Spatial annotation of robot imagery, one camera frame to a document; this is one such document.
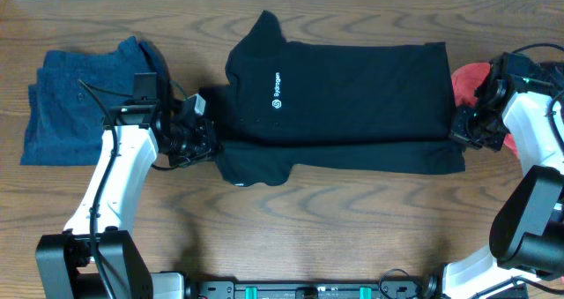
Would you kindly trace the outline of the black polo shirt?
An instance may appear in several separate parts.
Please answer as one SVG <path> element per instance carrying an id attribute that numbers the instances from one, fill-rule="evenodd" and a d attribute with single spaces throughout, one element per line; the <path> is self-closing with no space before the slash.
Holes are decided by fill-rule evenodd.
<path id="1" fill-rule="evenodd" d="M 356 47 L 288 41 L 264 11 L 200 93 L 236 186 L 285 183 L 297 165 L 447 175 L 465 169 L 445 45 Z"/>

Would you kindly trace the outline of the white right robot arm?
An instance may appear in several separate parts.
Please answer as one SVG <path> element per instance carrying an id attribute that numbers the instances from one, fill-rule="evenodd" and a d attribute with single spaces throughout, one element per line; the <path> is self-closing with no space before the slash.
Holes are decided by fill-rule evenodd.
<path id="1" fill-rule="evenodd" d="M 488 298 L 522 284 L 545 290 L 563 275 L 563 122 L 557 100 L 514 93 L 502 111 L 523 179 L 494 218 L 489 242 L 446 265 L 437 294 Z"/>

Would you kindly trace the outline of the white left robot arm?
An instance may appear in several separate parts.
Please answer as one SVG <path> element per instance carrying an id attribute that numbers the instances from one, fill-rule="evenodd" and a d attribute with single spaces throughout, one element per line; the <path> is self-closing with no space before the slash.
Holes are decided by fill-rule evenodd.
<path id="1" fill-rule="evenodd" d="M 146 177 L 159 153 L 171 168 L 208 161 L 217 147 L 210 120 L 169 120 L 157 112 L 109 114 L 87 191 L 56 235 L 43 235 L 35 258 L 48 298 L 197 298 L 179 272 L 152 273 L 132 237 Z"/>

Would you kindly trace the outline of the red garment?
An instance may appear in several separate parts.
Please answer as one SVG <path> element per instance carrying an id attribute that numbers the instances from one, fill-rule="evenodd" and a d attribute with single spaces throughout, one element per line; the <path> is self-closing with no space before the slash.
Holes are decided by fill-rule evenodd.
<path id="1" fill-rule="evenodd" d="M 474 95 L 490 72 L 489 63 L 466 64 L 451 74 L 455 103 L 457 106 L 474 107 L 478 98 Z"/>

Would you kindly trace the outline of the black patterned garment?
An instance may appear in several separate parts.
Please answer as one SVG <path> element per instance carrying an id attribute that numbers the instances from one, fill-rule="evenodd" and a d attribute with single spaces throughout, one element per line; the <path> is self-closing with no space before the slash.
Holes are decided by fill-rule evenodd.
<path id="1" fill-rule="evenodd" d="M 544 62 L 540 65 L 550 75 L 552 82 L 562 90 L 564 85 L 563 62 Z"/>

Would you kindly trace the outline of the folded navy blue garment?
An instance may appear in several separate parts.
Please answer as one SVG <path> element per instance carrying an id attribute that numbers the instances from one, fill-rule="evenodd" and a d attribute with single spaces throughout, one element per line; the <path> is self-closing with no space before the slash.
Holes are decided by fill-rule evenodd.
<path id="1" fill-rule="evenodd" d="M 103 113 L 79 84 L 94 86 L 105 108 L 120 106 L 133 94 L 134 75 L 156 72 L 170 78 L 163 55 L 148 41 L 122 41 L 108 54 L 50 50 L 28 87 L 31 109 L 22 165 L 94 165 L 100 156 Z"/>

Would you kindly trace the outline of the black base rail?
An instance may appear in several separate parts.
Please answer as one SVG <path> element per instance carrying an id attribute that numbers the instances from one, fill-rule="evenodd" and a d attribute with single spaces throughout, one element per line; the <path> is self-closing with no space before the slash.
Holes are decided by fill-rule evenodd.
<path id="1" fill-rule="evenodd" d="M 439 286 L 427 287 L 406 277 L 376 283 L 239 282 L 191 280 L 178 272 L 152 273 L 154 298 L 177 299 L 386 299 L 444 298 Z"/>

